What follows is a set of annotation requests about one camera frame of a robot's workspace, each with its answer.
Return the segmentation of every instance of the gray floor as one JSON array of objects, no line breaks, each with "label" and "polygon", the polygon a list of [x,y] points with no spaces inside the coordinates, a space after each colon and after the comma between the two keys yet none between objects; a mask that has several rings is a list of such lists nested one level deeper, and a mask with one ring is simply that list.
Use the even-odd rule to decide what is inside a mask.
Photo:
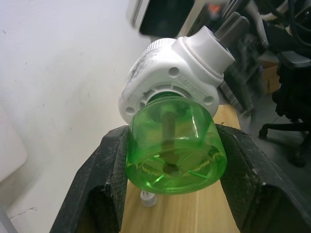
[{"label": "gray floor", "polygon": [[256,145],[277,164],[296,184],[296,186],[306,195],[311,197],[311,149],[304,156],[306,166],[298,168],[291,165],[287,158],[295,152],[297,147],[302,143],[305,133],[268,130],[266,139],[259,138],[259,130],[266,123],[285,124],[291,123],[285,116],[278,116],[275,112],[276,104],[272,101],[271,95],[264,96],[251,117],[249,133]]}]

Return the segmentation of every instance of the green liquid bottle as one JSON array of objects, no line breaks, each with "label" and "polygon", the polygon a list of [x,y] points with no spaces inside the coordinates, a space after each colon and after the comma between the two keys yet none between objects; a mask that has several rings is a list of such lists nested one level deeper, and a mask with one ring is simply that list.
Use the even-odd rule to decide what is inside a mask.
[{"label": "green liquid bottle", "polygon": [[174,93],[161,93],[132,118],[126,174],[157,194],[184,194],[220,179],[227,159],[209,112]]}]

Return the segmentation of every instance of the black chair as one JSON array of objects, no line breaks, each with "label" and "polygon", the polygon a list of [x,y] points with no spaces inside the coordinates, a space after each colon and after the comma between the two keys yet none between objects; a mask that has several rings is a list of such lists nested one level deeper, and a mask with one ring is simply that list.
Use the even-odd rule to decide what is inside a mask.
[{"label": "black chair", "polygon": [[279,61],[281,88],[272,94],[272,99],[276,103],[276,113],[285,115],[293,123],[265,124],[259,135],[266,137],[268,129],[309,132],[289,159],[291,164],[302,167],[306,164],[303,154],[311,145],[311,60],[293,51],[286,51],[279,54]]}]

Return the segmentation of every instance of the cardboard box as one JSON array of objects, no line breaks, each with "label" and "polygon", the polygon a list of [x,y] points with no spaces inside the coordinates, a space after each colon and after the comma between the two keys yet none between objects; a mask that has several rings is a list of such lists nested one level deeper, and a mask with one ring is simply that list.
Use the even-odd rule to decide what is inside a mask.
[{"label": "cardboard box", "polygon": [[274,62],[263,62],[264,70],[262,72],[262,78],[265,86],[265,94],[271,94],[280,88],[278,82],[279,76],[277,75],[277,63]]}]

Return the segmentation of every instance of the wooden surface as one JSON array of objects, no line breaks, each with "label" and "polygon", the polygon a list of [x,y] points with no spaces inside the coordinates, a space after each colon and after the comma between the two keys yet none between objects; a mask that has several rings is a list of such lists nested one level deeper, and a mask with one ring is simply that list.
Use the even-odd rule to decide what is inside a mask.
[{"label": "wooden surface", "polygon": [[[217,124],[240,128],[230,105],[220,105]],[[141,190],[128,183],[121,233],[238,233],[224,191],[217,181],[200,191],[157,195],[155,206],[140,203]]]}]

